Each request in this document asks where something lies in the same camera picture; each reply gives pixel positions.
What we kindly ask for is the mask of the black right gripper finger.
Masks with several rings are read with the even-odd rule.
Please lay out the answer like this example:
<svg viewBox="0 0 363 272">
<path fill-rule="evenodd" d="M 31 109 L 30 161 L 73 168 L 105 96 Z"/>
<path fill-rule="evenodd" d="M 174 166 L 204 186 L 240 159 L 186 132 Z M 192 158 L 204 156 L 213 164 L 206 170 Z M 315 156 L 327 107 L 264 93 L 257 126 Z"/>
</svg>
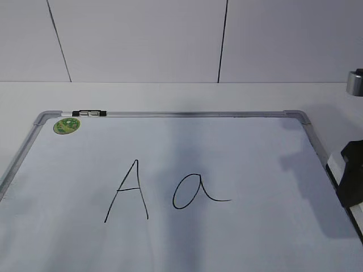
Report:
<svg viewBox="0 0 363 272">
<path fill-rule="evenodd" d="M 341 155 L 345 168 L 337 196 L 342 207 L 350 208 L 362 203 L 362 141 L 350 141 Z"/>
</svg>

